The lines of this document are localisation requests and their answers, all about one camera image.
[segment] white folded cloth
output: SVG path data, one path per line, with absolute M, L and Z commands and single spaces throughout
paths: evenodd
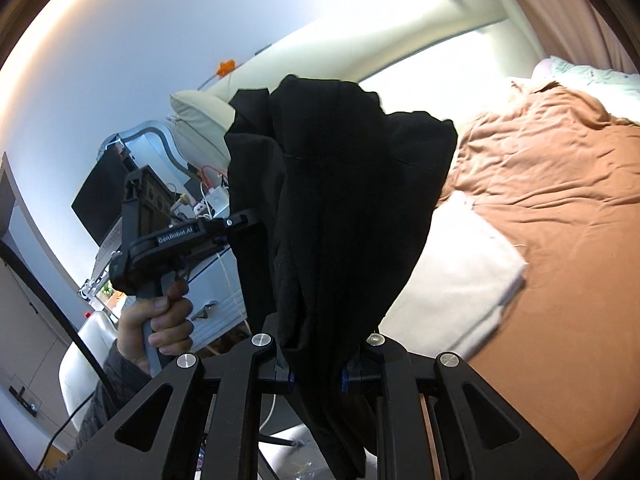
M 434 211 L 420 259 L 380 324 L 409 352 L 468 359 L 524 282 L 523 257 L 472 205 L 455 191 Z

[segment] hand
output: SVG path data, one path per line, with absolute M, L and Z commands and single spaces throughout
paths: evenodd
M 180 280 L 169 288 L 165 297 L 137 300 L 122 313 L 118 324 L 118 351 L 144 373 L 149 373 L 142 335 L 142 325 L 147 319 L 155 331 L 149 336 L 151 346 L 165 355 L 180 355 L 191 349 L 193 342 L 189 336 L 193 323 L 186 317 L 193 305 L 183 297 L 188 291 L 189 285 Z

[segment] black metal bracket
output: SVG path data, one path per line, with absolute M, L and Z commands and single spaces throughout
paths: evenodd
M 122 203 L 122 251 L 113 255 L 111 285 L 128 296 L 163 296 L 178 272 L 185 274 L 202 260 L 226 247 L 226 236 L 259 222 L 252 210 L 228 218 L 195 218 L 169 226 L 174 194 L 145 166 L 125 182 Z M 148 344 L 151 323 L 143 325 L 145 351 L 152 376 L 169 365 L 172 357 Z
M 204 361 L 185 354 L 171 363 L 62 467 L 58 480 L 192 478 L 214 394 L 201 478 L 255 480 L 261 395 L 286 395 L 294 387 L 275 317 L 269 316 L 265 334 L 228 354 Z M 443 480 L 577 480 L 558 452 L 460 357 L 409 354 L 382 336 L 373 343 L 363 343 L 347 365 L 342 387 L 378 396 L 379 479 L 433 480 L 424 394 Z

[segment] black screen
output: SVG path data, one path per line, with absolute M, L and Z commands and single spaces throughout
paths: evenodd
M 124 181 L 129 171 L 110 148 L 84 181 L 71 209 L 94 241 L 101 245 L 122 214 Z

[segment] white pillow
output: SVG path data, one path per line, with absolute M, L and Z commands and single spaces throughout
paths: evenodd
M 171 106 L 178 114 L 174 141 L 180 154 L 198 168 L 208 164 L 226 173 L 231 156 L 225 134 L 236 111 L 219 97 L 197 90 L 171 95 Z
M 536 67 L 533 69 L 533 73 L 531 74 L 531 79 L 533 81 L 540 81 L 542 79 L 551 78 L 551 58 L 545 57 L 542 61 L 540 61 Z
M 472 202 L 455 191 L 434 211 L 422 254 L 380 323 L 409 352 L 471 357 L 522 285 L 523 257 Z
M 610 114 L 640 124 L 640 75 L 574 65 L 551 56 L 551 77 L 595 97 Z

